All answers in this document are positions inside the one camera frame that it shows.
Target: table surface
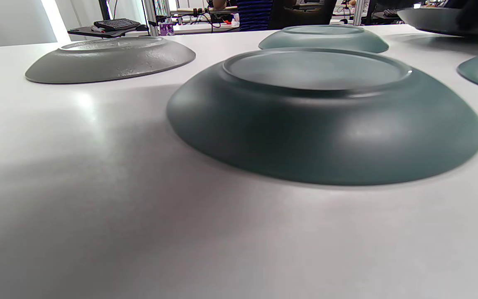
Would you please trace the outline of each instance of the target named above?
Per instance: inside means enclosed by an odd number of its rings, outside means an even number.
[[[368,29],[478,114],[478,86],[456,73],[478,42]],[[0,299],[478,298],[478,154],[406,184],[319,186],[173,133],[178,86],[270,33],[173,36],[193,62],[72,86],[23,76],[57,44],[0,47]]]

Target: person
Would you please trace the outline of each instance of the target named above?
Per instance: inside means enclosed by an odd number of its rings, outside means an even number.
[[[237,0],[239,23],[242,32],[267,30],[273,0]],[[296,0],[285,0],[285,7],[292,8]],[[227,0],[213,0],[215,10],[223,10]]]

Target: metal frame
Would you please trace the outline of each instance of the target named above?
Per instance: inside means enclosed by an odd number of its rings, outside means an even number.
[[[101,15],[103,20],[111,20],[112,12],[110,11],[110,6],[108,5],[108,0],[99,0],[99,6],[101,7]]]

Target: cable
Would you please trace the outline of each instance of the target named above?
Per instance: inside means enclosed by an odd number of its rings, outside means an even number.
[[[115,5],[114,5],[114,20],[115,20],[115,11],[117,10],[117,0],[115,0]]]
[[[210,23],[211,25],[211,33],[213,33],[213,28],[220,28],[220,23],[219,26],[217,27],[216,25],[213,25],[213,21],[211,21],[211,15],[209,15],[209,19],[207,18],[206,15],[201,15],[206,18],[207,22]]]

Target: black keyboard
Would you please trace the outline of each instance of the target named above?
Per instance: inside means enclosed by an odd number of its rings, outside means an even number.
[[[398,17],[398,10],[384,10],[385,17]]]
[[[94,22],[93,24],[99,28],[103,28],[105,32],[114,32],[117,30],[132,29],[141,25],[139,22],[132,21],[129,19],[104,20],[104,21]]]

